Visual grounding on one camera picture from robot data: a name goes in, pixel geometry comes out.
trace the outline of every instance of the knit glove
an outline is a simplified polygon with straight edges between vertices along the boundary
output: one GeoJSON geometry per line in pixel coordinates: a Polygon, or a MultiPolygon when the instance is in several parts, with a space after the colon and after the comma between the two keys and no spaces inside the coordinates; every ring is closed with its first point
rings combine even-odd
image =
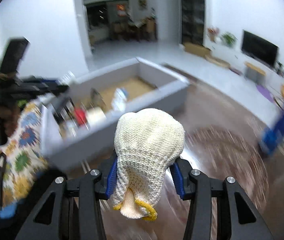
{"type": "Polygon", "coordinates": [[[183,126],[157,109],[126,113],[116,127],[118,156],[114,209],[132,219],[155,220],[165,170],[181,154],[183,126]]]}

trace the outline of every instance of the cardboard box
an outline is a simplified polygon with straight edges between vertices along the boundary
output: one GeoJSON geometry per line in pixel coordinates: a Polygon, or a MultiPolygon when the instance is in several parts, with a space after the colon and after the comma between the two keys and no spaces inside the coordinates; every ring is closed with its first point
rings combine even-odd
{"type": "Polygon", "coordinates": [[[192,53],[199,57],[205,58],[206,55],[211,55],[211,50],[204,46],[200,46],[200,45],[193,44],[190,42],[185,42],[183,45],[185,47],[186,52],[192,53]]]}
{"type": "Polygon", "coordinates": [[[80,127],[76,137],[62,139],[58,124],[53,117],[53,108],[43,107],[40,134],[43,157],[60,168],[67,170],[84,159],[92,160],[103,149],[112,147],[119,118],[127,112],[137,112],[144,108],[157,108],[172,112],[186,100],[189,81],[184,76],[142,58],[125,60],[93,71],[78,79],[68,95],[74,102],[88,96],[92,88],[101,91],[134,77],[144,80],[153,87],[129,101],[124,112],[110,110],[106,119],[91,127],[80,127]]]}

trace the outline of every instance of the silver screw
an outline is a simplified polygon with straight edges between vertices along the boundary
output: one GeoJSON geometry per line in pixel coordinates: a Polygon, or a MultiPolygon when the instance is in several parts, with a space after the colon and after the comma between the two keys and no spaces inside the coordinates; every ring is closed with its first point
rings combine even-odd
{"type": "Polygon", "coordinates": [[[63,177],[57,177],[57,178],[55,179],[55,183],[60,184],[60,183],[62,183],[62,182],[63,182],[63,180],[64,180],[64,178],[63,178],[63,177]]]}
{"type": "Polygon", "coordinates": [[[227,180],[228,183],[234,183],[235,182],[235,178],[233,178],[233,177],[227,177],[226,180],[227,180]]]}
{"type": "Polygon", "coordinates": [[[91,174],[92,176],[97,176],[97,175],[100,174],[100,171],[97,170],[97,169],[93,169],[93,170],[90,171],[90,174],[91,174]]]}
{"type": "Polygon", "coordinates": [[[201,172],[199,170],[193,169],[191,170],[191,174],[194,176],[199,176],[201,174],[201,172]]]}

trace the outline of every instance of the red object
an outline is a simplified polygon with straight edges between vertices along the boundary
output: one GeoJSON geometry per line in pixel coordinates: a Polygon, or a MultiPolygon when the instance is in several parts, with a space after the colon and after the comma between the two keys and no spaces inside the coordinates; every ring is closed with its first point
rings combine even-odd
{"type": "Polygon", "coordinates": [[[117,4],[117,5],[116,5],[116,9],[117,9],[118,11],[125,11],[125,6],[122,5],[122,4],[117,4]]]}
{"type": "Polygon", "coordinates": [[[75,119],[78,125],[84,125],[86,123],[85,111],[81,108],[74,109],[75,119]]]}

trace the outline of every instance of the floral cloth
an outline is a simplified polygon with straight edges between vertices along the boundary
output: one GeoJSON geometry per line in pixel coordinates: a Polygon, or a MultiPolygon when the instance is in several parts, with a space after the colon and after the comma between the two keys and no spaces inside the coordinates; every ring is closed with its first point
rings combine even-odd
{"type": "Polygon", "coordinates": [[[41,113],[34,103],[26,105],[18,128],[0,151],[7,156],[3,177],[3,206],[25,198],[38,171],[45,170],[47,162],[39,155],[41,113]]]}

